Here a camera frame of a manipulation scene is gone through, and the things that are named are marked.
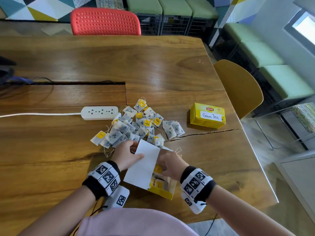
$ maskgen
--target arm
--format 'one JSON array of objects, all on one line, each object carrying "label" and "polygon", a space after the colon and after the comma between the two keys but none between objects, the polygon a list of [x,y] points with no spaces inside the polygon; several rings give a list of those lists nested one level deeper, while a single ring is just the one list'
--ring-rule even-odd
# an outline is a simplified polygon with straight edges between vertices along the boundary
[{"label": "arm", "polygon": [[[112,161],[117,164],[120,171],[128,169],[144,157],[143,154],[131,153],[136,152],[137,146],[138,142],[125,141],[116,147]],[[19,236],[70,235],[94,202],[94,193],[83,185],[25,228]]]},{"label": "arm", "polygon": [[[184,170],[189,166],[175,152],[161,155],[157,163],[167,168],[162,172],[164,176],[177,181],[181,180]],[[218,185],[213,187],[206,203],[240,236],[294,236],[273,219]]]}]

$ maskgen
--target perforated red chair back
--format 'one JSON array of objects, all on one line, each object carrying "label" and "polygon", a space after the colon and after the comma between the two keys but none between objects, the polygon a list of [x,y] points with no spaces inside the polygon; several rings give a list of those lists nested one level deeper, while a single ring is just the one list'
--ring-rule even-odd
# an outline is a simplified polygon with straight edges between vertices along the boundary
[{"label": "perforated red chair back", "polygon": [[139,19],[130,11],[81,7],[70,20],[73,35],[141,35]]}]

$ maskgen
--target power strip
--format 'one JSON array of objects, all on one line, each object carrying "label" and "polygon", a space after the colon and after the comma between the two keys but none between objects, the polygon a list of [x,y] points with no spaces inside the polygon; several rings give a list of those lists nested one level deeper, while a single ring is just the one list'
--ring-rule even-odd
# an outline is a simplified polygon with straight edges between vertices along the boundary
[{"label": "power strip", "polygon": [[84,107],[81,116],[84,120],[113,120],[118,114],[116,106]]}]

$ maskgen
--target yellow chair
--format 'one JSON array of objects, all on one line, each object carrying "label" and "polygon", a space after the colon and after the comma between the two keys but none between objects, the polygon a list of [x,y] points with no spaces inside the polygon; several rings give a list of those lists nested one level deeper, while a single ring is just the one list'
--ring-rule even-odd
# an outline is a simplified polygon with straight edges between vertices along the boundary
[{"label": "yellow chair", "polygon": [[214,67],[239,119],[262,103],[262,90],[247,70],[225,59]]}]

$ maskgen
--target lipton box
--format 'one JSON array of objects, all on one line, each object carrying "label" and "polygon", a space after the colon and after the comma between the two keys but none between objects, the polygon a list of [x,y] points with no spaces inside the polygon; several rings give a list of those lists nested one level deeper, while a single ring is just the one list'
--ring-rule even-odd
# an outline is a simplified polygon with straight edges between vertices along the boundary
[{"label": "lipton box", "polygon": [[157,158],[167,151],[141,139],[135,154],[142,153],[144,158],[127,170],[124,182],[172,199],[177,181],[161,175],[162,167],[156,164]]},{"label": "lipton box", "polygon": [[190,123],[218,129],[225,124],[224,108],[194,103],[190,109]]}]

